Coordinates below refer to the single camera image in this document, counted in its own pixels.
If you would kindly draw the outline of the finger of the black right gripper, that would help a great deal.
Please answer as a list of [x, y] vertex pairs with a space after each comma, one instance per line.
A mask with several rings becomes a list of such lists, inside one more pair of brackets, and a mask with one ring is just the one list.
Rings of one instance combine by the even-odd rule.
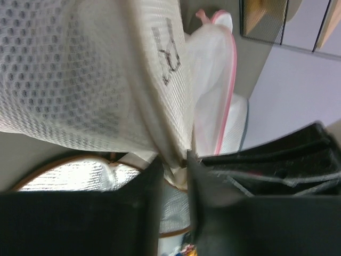
[[340, 145], [321, 123], [200, 162], [209, 175], [247, 196], [340, 195]]

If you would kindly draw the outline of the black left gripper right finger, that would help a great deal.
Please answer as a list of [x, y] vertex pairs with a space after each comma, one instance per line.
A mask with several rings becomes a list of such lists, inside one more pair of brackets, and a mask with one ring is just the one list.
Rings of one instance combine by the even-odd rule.
[[187, 153], [199, 255], [340, 255], [339, 196], [246, 196]]

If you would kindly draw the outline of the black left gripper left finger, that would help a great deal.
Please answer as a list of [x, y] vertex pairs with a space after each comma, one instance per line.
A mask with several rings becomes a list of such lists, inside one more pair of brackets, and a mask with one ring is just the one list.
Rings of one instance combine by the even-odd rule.
[[1, 193], [1, 255], [157, 255], [163, 163], [115, 191]]

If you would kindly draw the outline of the beige mesh bag with glasses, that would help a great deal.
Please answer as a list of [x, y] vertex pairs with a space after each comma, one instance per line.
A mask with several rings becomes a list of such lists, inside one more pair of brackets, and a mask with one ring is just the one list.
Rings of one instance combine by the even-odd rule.
[[178, 1], [1, 1], [1, 131], [134, 153], [186, 187], [192, 75]]

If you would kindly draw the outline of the beige foil lined bear bag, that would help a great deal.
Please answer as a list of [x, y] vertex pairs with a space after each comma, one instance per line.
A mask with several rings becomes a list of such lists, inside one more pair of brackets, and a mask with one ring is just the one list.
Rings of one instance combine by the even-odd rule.
[[[18, 181], [14, 191], [111, 191], [118, 190], [136, 178], [140, 169], [120, 160], [95, 155], [63, 158], [46, 164]], [[189, 203], [186, 191], [164, 181], [162, 214], [159, 228], [161, 238], [190, 231]]]

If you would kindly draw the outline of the grey trimmed white mesh bag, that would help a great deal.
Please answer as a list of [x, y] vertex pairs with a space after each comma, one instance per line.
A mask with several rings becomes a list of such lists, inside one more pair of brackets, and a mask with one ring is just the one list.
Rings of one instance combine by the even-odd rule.
[[248, 99], [233, 94], [226, 121], [220, 154], [236, 153], [242, 149], [249, 114]]

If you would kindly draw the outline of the pink trimmed bag centre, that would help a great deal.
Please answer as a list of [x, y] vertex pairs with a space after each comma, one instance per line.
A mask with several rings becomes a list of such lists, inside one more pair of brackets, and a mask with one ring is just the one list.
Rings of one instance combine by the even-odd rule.
[[197, 29], [185, 42], [193, 71], [195, 149], [200, 157], [221, 155], [237, 73], [232, 15], [200, 9], [193, 23]]

